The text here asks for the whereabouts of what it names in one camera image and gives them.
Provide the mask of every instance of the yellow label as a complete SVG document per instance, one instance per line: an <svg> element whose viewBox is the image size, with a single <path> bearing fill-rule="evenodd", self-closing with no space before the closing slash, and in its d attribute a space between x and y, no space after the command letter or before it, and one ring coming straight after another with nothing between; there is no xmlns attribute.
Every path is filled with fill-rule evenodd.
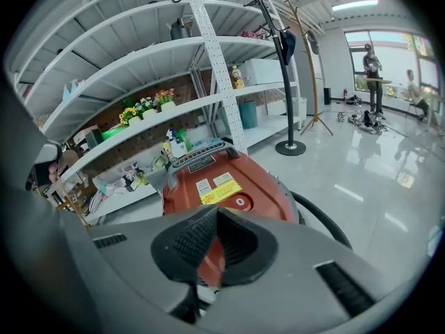
<svg viewBox="0 0 445 334"><path fill-rule="evenodd" d="M216 204L224 199L238 193L241 190L241 186L236 180L227 181L220 186L217 186L212 191L201 196L202 204Z"/></svg>

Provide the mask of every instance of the kettle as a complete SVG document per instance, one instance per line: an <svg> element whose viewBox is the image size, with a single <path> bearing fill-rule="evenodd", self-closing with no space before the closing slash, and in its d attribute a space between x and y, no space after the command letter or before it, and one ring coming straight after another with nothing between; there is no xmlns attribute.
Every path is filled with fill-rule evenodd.
<svg viewBox="0 0 445 334"><path fill-rule="evenodd" d="M172 40L178 40L180 38L190 37L190 32L184 26L184 21L181 17L179 17L175 22L173 22L172 27L170 29L170 36Z"/></svg>

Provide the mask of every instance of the gray floor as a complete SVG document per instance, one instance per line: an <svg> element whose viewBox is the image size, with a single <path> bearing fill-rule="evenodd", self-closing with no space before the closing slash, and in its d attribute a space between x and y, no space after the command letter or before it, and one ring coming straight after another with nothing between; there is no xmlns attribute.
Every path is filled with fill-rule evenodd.
<svg viewBox="0 0 445 334"><path fill-rule="evenodd" d="M303 136L296 132L296 139L307 146L299 157L276 153L275 144L286 139L286 132L252 146L249 155L331 216L354 251L398 285L422 271L428 250L434 248L431 239L442 228L444 142L414 118L389 111L384 123L391 129L381 136L337 121L338 111L355 110L334 103L321 114L334 136L320 123ZM109 214L102 223L161 214L156 195ZM310 226L325 232L314 217L304 214Z"/></svg>

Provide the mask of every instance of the teal bucket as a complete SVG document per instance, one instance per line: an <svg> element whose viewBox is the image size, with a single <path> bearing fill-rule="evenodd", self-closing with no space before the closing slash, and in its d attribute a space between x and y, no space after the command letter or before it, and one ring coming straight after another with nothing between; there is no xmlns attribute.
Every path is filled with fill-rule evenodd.
<svg viewBox="0 0 445 334"><path fill-rule="evenodd" d="M243 129L252 129L258 125L257 103L255 101L238 104Z"/></svg>

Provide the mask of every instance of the standing person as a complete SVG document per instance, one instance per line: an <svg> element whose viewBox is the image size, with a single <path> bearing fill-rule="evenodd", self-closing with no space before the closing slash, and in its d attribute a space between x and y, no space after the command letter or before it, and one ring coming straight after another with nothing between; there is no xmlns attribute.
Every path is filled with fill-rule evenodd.
<svg viewBox="0 0 445 334"><path fill-rule="evenodd" d="M374 49L369 43L364 45L366 50L366 54L363 57L363 68L366 71L366 76L368 78L380 78L378 75L378 70L382 69L382 64L378 60L377 56L374 54ZM369 99L371 102L371 113L375 112L376 115L379 115L381 118L383 117L382 110L382 95L383 88L382 84L379 81L369 81L368 82L369 89ZM377 105L375 105L374 95L377 93Z"/></svg>
<svg viewBox="0 0 445 334"><path fill-rule="evenodd" d="M408 84L408 93L410 94L410 98L413 104L415 104L415 107L422 109L423 115L425 116L425 118L427 118L430 106L422 97L420 88L416 84L414 84L414 72L412 70L407 70L406 74L408 76L408 80L410 81ZM431 113L431 126L437 131L437 134L439 136L443 136L434 112Z"/></svg>

